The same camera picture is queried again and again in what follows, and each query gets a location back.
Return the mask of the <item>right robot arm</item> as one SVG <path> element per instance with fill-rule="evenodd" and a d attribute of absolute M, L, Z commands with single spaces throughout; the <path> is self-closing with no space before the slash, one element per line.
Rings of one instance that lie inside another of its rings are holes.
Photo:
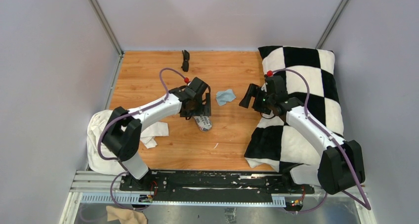
<path fill-rule="evenodd" d="M 273 114 L 296 129 L 321 156 L 318 165 L 297 164 L 283 172 L 282 186 L 295 193 L 302 184 L 321 187 L 327 194 L 362 190 L 365 169 L 361 145 L 347 141 L 320 123 L 299 98 L 291 97 L 281 76 L 266 76 L 265 86 L 249 84 L 239 105 L 262 114 Z"/>

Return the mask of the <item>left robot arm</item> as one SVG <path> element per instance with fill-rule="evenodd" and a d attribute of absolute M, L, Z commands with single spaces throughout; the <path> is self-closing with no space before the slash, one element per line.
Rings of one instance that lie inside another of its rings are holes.
<path fill-rule="evenodd" d="M 168 90 L 167 94 L 143 106 L 132 109 L 118 107 L 99 138 L 122 168 L 133 177 L 132 184 L 140 191 L 151 186 L 150 168 L 139 155 L 140 135 L 160 120 L 179 115 L 186 120 L 194 116 L 210 116 L 210 86 L 195 77 L 186 85 Z"/>

